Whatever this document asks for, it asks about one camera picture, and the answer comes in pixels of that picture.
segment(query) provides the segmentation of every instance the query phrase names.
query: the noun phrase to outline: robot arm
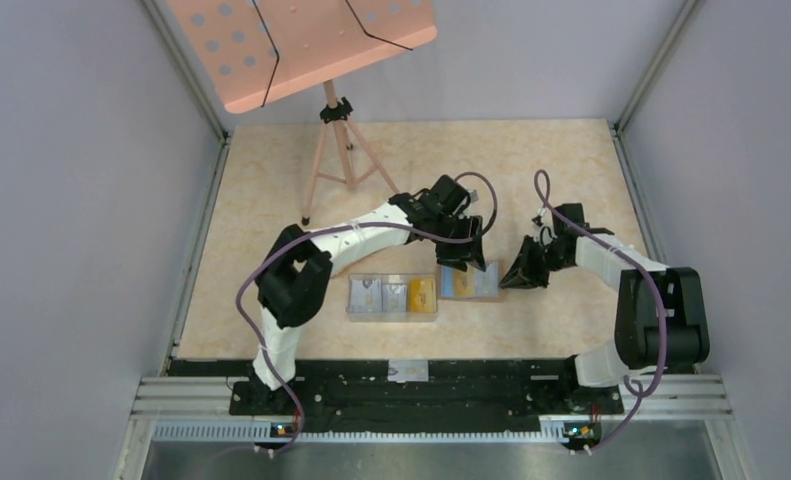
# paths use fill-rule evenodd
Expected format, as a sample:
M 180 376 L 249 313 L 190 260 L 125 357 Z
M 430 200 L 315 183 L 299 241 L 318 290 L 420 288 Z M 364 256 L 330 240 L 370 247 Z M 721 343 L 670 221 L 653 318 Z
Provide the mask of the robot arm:
M 628 374 L 643 373 L 657 363 L 659 332 L 654 299 L 642 274 L 619 258 L 621 251 L 642 265 L 654 278 L 666 307 L 666 366 L 692 365 L 707 358 L 710 349 L 707 319 L 698 273 L 691 268 L 671 268 L 624 245 L 613 232 L 590 228 L 581 204 L 564 204 L 557 210 L 593 236 L 609 244 L 605 249 L 554 219 L 550 242 L 526 236 L 502 288 L 547 287 L 550 272 L 582 267 L 618 293 L 613 340 L 574 356 L 577 383 L 583 387 L 617 385 Z
M 436 243 L 437 263 L 460 270 L 467 265 L 485 270 L 480 216 L 465 216 L 469 193 L 451 177 L 442 176 L 430 189 L 415 195 L 399 193 L 371 212 L 335 227 L 313 231 L 309 238 L 274 261 L 257 279 L 262 306 L 262 331 L 269 359 L 285 380 L 295 376 L 295 352 L 304 325 L 318 313 L 327 283 L 348 265 L 384 248 L 406 245 L 427 232 L 438 237 L 471 239 Z M 298 225 L 281 232 L 268 256 L 307 235 Z M 303 263 L 298 270 L 296 263 Z M 280 383 L 260 350 L 254 360 L 257 377 L 271 390 Z

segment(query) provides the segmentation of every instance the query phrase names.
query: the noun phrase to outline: gray floor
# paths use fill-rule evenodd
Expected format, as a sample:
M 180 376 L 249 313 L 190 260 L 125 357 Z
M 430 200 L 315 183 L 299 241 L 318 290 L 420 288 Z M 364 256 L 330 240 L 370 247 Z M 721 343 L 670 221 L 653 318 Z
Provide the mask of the gray floor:
M 143 480 L 721 478 L 701 422 L 632 424 L 592 457 L 561 455 L 562 447 L 549 444 L 302 444 L 274 461 L 244 450 L 204 465 L 228 446 L 155 443 Z

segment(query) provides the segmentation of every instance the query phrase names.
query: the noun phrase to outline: tripod leg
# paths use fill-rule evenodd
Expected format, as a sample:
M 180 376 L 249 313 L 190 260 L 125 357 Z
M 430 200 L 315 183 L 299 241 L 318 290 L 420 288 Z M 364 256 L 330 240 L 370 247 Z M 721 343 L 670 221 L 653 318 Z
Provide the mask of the tripod leg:
M 324 153 L 324 143 L 327 140 L 327 125 L 321 124 L 321 132 L 318 134 L 318 145 L 316 146 L 316 156 L 313 160 L 313 181 L 310 184 L 310 192 L 307 194 L 307 203 L 304 205 L 304 211 L 301 213 L 301 224 L 307 226 L 310 224 L 310 210 L 313 208 L 313 194 L 315 193 L 315 184 L 318 180 L 318 167 L 321 165 L 321 156 Z
M 354 178 L 354 168 L 351 166 L 351 157 L 348 155 L 348 129 L 345 128 L 343 120 L 333 123 L 333 132 L 336 134 L 336 150 L 339 151 L 339 158 L 342 160 L 342 173 L 345 176 L 345 185 L 348 190 L 353 190 L 356 185 Z
M 366 137 L 360 133 L 360 129 L 357 128 L 357 124 L 354 123 L 354 120 L 351 117 L 348 117 L 346 122 L 348 124 L 348 128 L 354 132 L 354 136 L 357 137 L 357 141 L 360 142 L 360 146 L 363 147 L 363 150 L 366 151 L 366 154 L 371 159 L 371 163 L 377 168 L 377 171 L 380 172 L 380 175 L 383 176 L 383 179 L 386 180 L 386 183 L 389 185 L 389 188 L 392 189 L 393 192 L 398 193 L 398 187 L 395 186 L 395 182 L 392 181 L 392 177 L 389 176 L 389 173 L 383 168 L 383 164 L 380 163 L 380 159 L 377 158 L 377 154 L 374 153 L 372 150 L 371 145 L 369 145 L 368 141 L 366 141 Z

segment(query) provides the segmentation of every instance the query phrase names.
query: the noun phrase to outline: table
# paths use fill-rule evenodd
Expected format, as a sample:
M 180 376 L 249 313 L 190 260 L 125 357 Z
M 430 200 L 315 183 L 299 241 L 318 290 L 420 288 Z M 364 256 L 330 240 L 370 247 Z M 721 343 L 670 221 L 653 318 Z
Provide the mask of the table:
M 533 174 L 551 175 L 554 204 L 581 202 L 593 226 L 614 231 L 645 252 L 630 195 L 607 122 L 600 119 L 361 123 L 402 191 L 430 187 L 442 174 L 476 170 L 493 182 L 498 220 L 484 238 L 486 259 L 506 269 L 524 235 L 536 233 L 530 219 L 539 209 Z M 285 226 L 300 223 L 311 181 L 319 125 L 241 126 L 221 180 L 197 274 L 178 358 L 253 358 L 257 341 L 236 311 L 239 285 L 265 258 Z M 368 161 L 357 150 L 355 170 Z M 339 175 L 335 142 L 323 173 Z M 473 213 L 488 217 L 491 200 L 480 181 Z M 392 194 L 379 175 L 349 192 L 320 181 L 312 223 L 344 222 L 379 206 Z M 328 285 L 319 314 L 298 347 L 298 358 L 536 358 L 566 357 L 612 338 L 616 294 L 594 275 L 569 269 L 551 275 L 548 289 L 509 291 L 502 303 L 440 301 L 432 323 L 355 323 L 348 319 L 351 273 L 432 272 L 434 246 L 414 242 L 379 252 L 345 269 Z M 256 288 L 243 302 L 259 320 Z

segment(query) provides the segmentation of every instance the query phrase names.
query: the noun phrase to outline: tripod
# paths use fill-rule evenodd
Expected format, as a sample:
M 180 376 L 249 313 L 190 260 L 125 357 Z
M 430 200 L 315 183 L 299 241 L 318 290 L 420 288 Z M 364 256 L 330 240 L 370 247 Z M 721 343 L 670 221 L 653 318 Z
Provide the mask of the tripod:
M 319 178 L 343 183 L 348 187 L 348 190 L 353 190 L 354 187 L 356 187 L 360 182 L 367 179 L 372 173 L 377 171 L 380 172 L 380 175 L 383 176 L 383 179 L 386 180 L 386 183 L 393 192 L 399 192 L 398 187 L 395 186 L 395 182 L 392 181 L 392 177 L 389 176 L 389 174 L 386 172 L 386 169 L 383 168 L 383 164 L 380 163 L 380 159 L 377 158 L 377 154 L 374 153 L 371 145 L 369 145 L 363 134 L 360 133 L 360 129 L 357 128 L 357 124 L 351 119 L 351 112 L 354 111 L 354 108 L 351 107 L 348 99 L 342 97 L 341 102 L 336 99 L 336 88 L 333 86 L 333 80 L 327 80 L 324 82 L 324 93 L 327 95 L 327 106 L 324 107 L 324 110 L 322 110 L 319 114 L 319 117 L 322 121 L 321 131 L 318 136 L 315 160 L 313 161 L 313 181 L 310 185 L 310 191 L 307 194 L 307 202 L 304 205 L 303 212 L 301 213 L 301 223 L 303 225 L 310 224 L 310 210 L 313 206 L 313 194 L 315 193 L 316 181 Z M 339 152 L 339 158 L 342 161 L 342 174 L 344 178 L 335 177 L 326 173 L 320 173 L 318 171 L 319 167 L 321 166 L 321 156 L 324 152 L 324 144 L 327 139 L 327 126 L 329 124 L 333 125 L 333 133 L 336 136 L 336 150 Z M 348 137 L 349 128 L 351 129 L 351 132 L 354 133 L 354 137 L 357 138 L 357 141 L 360 143 L 360 146 L 363 148 L 363 150 L 365 150 L 372 163 L 371 168 L 369 168 L 367 172 L 363 173 L 359 177 L 354 176 L 354 168 L 351 165 L 351 157 L 349 152 L 354 149 L 354 144 L 351 143 L 351 140 Z

